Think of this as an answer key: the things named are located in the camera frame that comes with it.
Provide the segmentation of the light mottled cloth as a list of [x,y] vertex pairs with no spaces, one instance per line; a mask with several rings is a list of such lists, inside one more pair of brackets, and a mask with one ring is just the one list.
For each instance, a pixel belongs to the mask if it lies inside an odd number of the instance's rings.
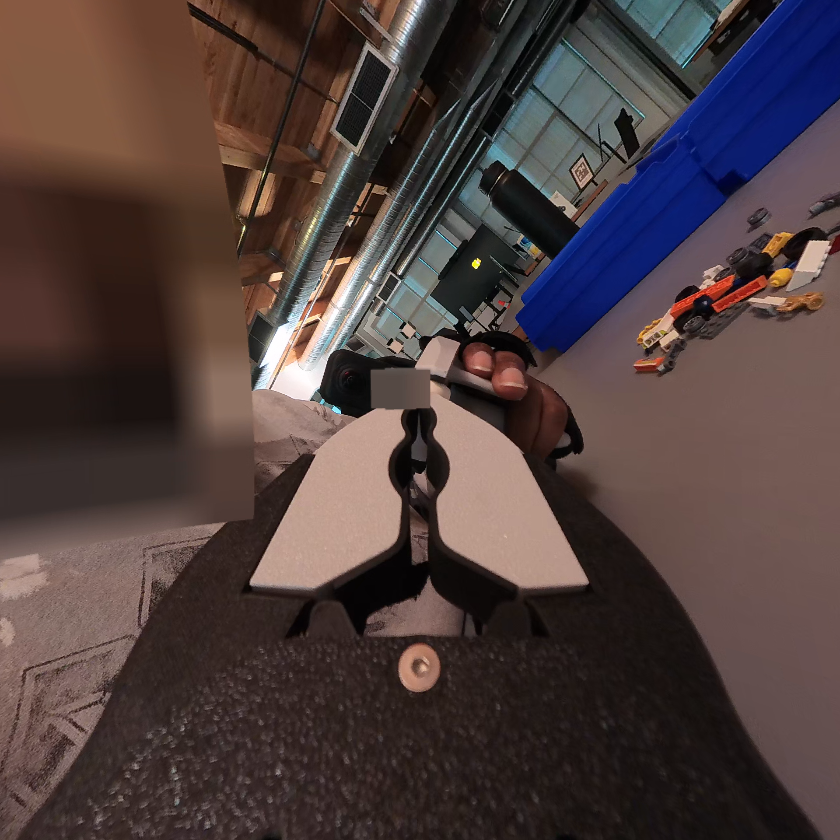
[[214,648],[225,523],[2,561],[2,838],[17,838],[84,748],[136,644],[142,700],[167,700]]

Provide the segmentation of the black monitor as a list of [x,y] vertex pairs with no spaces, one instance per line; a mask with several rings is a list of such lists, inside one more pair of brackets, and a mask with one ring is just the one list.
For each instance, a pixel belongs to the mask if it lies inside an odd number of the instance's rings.
[[526,277],[519,261],[514,248],[481,224],[440,270],[429,297],[454,323],[469,320],[506,282],[519,288]]

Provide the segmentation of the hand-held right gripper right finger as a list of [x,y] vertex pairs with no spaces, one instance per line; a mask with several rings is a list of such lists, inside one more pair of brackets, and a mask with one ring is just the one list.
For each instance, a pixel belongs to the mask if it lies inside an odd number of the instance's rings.
[[514,601],[589,580],[522,452],[462,407],[432,407],[428,558],[449,601]]

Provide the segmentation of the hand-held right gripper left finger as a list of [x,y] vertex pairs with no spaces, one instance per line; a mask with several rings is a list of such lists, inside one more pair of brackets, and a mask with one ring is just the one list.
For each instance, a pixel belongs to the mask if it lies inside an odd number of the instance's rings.
[[249,580],[255,592],[324,595],[408,538],[407,412],[374,409],[316,452]]

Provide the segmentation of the pile of lego pieces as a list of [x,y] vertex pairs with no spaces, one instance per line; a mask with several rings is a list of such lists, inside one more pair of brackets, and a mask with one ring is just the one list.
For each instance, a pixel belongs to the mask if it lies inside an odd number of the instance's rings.
[[699,285],[681,290],[667,312],[638,334],[636,374],[666,375],[690,341],[715,339],[746,312],[788,319],[822,309],[824,292],[810,287],[838,255],[839,225],[773,233],[770,220],[767,208],[755,211],[748,231],[762,233],[731,252],[725,264],[707,269]]

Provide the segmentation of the black water bottle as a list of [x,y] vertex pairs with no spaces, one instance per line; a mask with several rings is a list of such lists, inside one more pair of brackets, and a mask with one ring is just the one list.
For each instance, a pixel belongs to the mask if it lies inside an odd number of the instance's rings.
[[479,189],[514,228],[554,259],[570,243],[579,226],[560,206],[543,195],[519,171],[493,161],[483,170]]

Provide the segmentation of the person's left hand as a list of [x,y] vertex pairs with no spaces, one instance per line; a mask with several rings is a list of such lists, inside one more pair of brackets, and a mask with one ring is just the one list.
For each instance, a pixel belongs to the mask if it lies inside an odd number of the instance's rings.
[[462,342],[458,357],[505,403],[505,433],[524,454],[546,460],[582,452],[582,433],[566,401],[530,375],[536,361],[526,341],[509,332],[483,332]]

